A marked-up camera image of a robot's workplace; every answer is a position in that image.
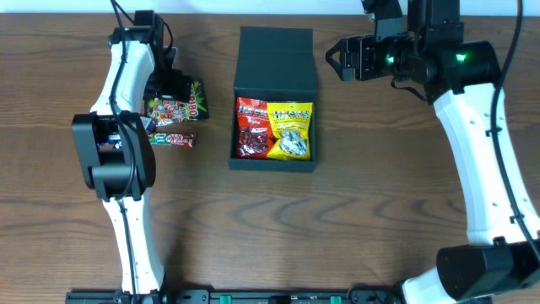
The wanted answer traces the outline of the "black Haribo candy bag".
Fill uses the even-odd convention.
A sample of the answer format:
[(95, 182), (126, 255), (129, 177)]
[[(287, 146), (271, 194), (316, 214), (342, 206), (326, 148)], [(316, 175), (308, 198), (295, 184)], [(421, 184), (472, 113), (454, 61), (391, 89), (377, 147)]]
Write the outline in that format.
[(168, 95), (147, 95), (144, 101), (144, 114), (152, 118), (157, 127), (198, 122), (210, 117), (208, 99), (201, 80), (181, 84), (176, 92)]

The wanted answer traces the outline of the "black gift box with lid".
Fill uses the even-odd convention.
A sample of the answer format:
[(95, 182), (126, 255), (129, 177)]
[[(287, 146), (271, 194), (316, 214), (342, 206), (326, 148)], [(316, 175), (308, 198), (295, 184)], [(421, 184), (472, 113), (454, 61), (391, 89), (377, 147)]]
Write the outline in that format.
[[(313, 30), (303, 28), (240, 28), (240, 44), (233, 86), (233, 101), (239, 97), (273, 102), (317, 100)], [(309, 126), (309, 160), (262, 160), (236, 156), (239, 138), (237, 116), (233, 115), (229, 168), (244, 171), (313, 172), (316, 169), (317, 126)]]

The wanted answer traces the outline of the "yellow Hacks candy bag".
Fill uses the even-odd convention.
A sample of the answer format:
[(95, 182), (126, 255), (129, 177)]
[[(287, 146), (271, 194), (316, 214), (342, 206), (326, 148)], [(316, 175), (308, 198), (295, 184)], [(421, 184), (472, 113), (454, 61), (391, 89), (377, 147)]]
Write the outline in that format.
[(269, 102), (269, 122), (275, 142), (267, 152), (273, 160), (310, 160), (310, 102)]

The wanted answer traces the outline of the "red Hacks candy bag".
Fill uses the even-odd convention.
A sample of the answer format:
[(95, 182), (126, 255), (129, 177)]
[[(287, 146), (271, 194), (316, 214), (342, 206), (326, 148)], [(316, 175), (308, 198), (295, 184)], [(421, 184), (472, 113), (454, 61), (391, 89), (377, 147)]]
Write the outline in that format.
[(245, 97), (236, 101), (238, 141), (236, 156), (247, 159), (266, 159), (273, 147), (273, 130), (267, 112), (267, 102)]

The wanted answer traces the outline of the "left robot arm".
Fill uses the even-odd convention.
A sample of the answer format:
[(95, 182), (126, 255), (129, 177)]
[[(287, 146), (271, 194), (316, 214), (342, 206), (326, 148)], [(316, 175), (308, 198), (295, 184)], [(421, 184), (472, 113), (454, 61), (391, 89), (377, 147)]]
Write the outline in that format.
[(86, 186), (111, 219), (122, 267), (121, 298), (160, 301), (165, 270), (155, 247), (149, 203), (156, 178), (140, 112), (154, 97), (187, 100), (192, 78), (175, 70), (161, 25), (119, 26), (109, 38), (111, 66), (100, 97), (72, 121)]

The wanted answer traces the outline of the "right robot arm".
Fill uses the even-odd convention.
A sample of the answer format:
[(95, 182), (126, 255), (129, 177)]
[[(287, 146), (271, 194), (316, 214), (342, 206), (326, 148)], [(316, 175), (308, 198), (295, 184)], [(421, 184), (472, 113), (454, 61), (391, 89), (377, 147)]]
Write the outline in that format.
[(467, 212), (467, 244), (438, 251), (429, 271), (404, 280), (389, 303), (488, 303), (539, 281), (539, 217), (505, 119), (499, 63), (487, 41), (466, 41), (457, 1), (364, 0), (371, 35), (326, 54), (343, 81), (390, 77), (435, 109), (450, 142)]

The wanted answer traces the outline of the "small blue silver box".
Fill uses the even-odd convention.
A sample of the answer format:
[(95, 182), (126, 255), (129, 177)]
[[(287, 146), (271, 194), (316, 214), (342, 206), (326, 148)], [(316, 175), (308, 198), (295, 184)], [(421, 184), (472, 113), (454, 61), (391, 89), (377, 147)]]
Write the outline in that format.
[(151, 134), (156, 129), (155, 120), (150, 117), (140, 117), (146, 134)]

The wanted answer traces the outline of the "red green KitKat bar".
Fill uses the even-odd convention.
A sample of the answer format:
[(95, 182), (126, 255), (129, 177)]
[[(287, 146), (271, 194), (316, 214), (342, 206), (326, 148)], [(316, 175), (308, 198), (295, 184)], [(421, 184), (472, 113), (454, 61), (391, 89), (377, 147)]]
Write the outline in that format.
[(197, 135), (195, 133), (151, 133), (148, 140), (152, 145), (179, 146), (193, 148)]

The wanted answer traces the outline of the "purple Dairy Milk bar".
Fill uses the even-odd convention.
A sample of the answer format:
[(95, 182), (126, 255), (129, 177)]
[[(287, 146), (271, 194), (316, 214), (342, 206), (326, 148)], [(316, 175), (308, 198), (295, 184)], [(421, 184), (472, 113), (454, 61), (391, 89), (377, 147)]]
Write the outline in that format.
[(120, 149), (122, 147), (122, 140), (119, 134), (110, 135), (105, 142), (98, 143), (99, 148), (108, 148), (108, 149)]

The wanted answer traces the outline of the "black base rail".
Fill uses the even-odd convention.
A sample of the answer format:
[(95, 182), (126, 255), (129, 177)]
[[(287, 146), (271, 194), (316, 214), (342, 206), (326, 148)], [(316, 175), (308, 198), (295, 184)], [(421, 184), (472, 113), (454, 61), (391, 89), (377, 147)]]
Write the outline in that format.
[(65, 304), (403, 304), (392, 289), (340, 290), (152, 290), (133, 296), (126, 291), (71, 291)]

